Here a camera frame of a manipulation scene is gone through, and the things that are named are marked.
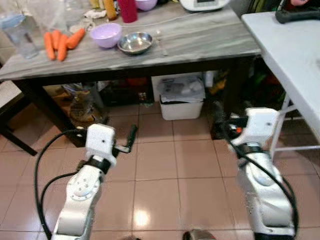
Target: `white folding table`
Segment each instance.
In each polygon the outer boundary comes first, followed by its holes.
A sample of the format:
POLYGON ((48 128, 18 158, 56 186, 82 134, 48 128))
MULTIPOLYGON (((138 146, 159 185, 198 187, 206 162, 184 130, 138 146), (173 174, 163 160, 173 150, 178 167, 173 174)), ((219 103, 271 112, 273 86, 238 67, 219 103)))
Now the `white folding table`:
POLYGON ((286 113, 296 109, 320 142, 320 20, 281 24, 275 12, 245 14, 242 20, 286 91, 270 147, 272 158, 277 151, 320 149, 320 145, 276 148, 286 113))

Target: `white storage bin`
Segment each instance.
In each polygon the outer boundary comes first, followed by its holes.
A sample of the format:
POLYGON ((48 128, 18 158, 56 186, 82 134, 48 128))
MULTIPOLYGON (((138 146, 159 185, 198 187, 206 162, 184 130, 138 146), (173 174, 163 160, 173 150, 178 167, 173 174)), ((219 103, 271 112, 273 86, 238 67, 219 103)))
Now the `white storage bin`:
POLYGON ((200 116, 204 102, 162 104, 161 113, 165 120, 196 119, 200 116))

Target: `red cup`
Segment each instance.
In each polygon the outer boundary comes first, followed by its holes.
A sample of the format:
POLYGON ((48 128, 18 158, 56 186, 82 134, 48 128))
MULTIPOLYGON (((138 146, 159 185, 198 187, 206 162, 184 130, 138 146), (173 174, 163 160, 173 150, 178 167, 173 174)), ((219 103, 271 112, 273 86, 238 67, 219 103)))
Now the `red cup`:
POLYGON ((132 23, 138 19, 135 0, 118 0, 118 3, 124 23, 132 23))

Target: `trash bin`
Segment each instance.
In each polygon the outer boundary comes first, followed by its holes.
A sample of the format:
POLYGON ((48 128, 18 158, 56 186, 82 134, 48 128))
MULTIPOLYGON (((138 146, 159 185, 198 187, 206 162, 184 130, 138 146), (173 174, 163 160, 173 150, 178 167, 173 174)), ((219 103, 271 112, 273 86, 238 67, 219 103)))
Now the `trash bin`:
POLYGON ((201 113, 205 88, 197 76, 164 79, 158 85, 165 120, 196 119, 201 113))

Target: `table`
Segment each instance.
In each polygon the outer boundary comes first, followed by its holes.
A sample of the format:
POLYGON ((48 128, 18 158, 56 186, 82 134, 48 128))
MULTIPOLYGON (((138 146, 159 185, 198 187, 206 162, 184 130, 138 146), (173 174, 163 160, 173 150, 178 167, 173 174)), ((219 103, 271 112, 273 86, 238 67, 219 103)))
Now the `table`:
MULTIPOLYGON (((128 56, 117 48, 99 48, 87 34, 77 49, 69 51, 64 62, 49 61, 44 47, 40 54, 26 60, 16 54, 0 70, 0 80, 13 80, 21 91, 61 130, 75 126, 43 89, 47 85, 115 80, 145 76, 231 69, 226 83, 224 107, 232 111, 250 65, 260 49, 230 7, 211 12, 190 13, 179 3, 169 2, 147 12, 139 12, 138 21, 123 26, 123 34, 161 31, 163 56, 154 44, 146 53, 128 56)), ((77 146, 85 140, 72 134, 77 146)))
POLYGON ((320 21, 280 24, 274 12, 245 14, 243 22, 257 40, 262 57, 286 91, 271 143, 275 151, 320 149, 320 146, 276 148, 287 112, 297 109, 320 142, 320 21))

